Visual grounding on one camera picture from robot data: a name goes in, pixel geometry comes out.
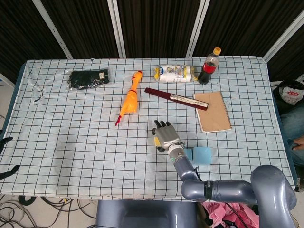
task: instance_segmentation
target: notebook cover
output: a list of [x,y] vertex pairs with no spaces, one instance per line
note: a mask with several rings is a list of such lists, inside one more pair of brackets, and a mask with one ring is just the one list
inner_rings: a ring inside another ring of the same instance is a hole
[[231,130],[230,119],[221,92],[194,94],[194,99],[208,103],[208,109],[196,109],[203,132]]

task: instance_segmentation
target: pink cloth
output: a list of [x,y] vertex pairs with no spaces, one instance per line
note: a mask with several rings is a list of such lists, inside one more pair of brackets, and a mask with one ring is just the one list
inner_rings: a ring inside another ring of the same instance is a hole
[[[244,224],[225,203],[204,202],[202,205],[209,213],[209,219],[213,220],[211,227],[216,227],[219,224],[226,227],[223,220],[227,220],[234,222],[238,228],[245,228]],[[248,228],[259,228],[259,216],[256,215],[249,207],[245,204],[238,203],[230,203],[229,205],[239,214]]]

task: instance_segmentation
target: rubber chicken toy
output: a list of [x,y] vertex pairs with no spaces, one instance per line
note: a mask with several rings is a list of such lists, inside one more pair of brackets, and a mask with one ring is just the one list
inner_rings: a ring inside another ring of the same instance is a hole
[[119,113],[119,117],[115,123],[115,126],[118,125],[118,123],[120,122],[120,119],[122,118],[122,116],[126,113],[136,113],[136,108],[137,108],[137,92],[136,92],[136,88],[137,85],[139,83],[139,81],[142,78],[143,73],[141,71],[138,71],[136,73],[134,73],[132,80],[132,87],[129,90],[128,94],[127,94],[127,98],[125,99],[123,106],[120,110]]

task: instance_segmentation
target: table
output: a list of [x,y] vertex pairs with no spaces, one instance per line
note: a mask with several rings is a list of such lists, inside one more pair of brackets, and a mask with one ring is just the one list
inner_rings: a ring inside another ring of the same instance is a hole
[[[166,153],[154,146],[153,121],[169,121],[186,147],[208,146],[212,164],[199,166],[202,180],[243,179],[259,165],[280,168],[294,186],[280,133],[265,61],[220,58],[208,85],[158,83],[159,64],[193,65],[205,58],[29,60],[4,137],[0,172],[20,164],[0,182],[2,194],[93,199],[184,200],[181,181]],[[66,91],[72,70],[108,68],[110,83]],[[139,108],[115,122],[135,71],[143,71]],[[232,130],[203,133],[194,108],[146,94],[146,87],[192,97],[221,91]]]

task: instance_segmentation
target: gray robot arm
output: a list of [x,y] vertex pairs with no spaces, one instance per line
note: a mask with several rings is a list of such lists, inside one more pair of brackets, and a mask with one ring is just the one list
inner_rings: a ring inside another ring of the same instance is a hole
[[179,136],[169,122],[155,121],[153,129],[161,147],[168,155],[183,181],[182,195],[189,200],[204,202],[236,202],[258,204],[261,228],[295,228],[289,211],[296,205],[296,196],[284,174],[271,165],[257,167],[251,184],[244,180],[201,181],[184,153]]

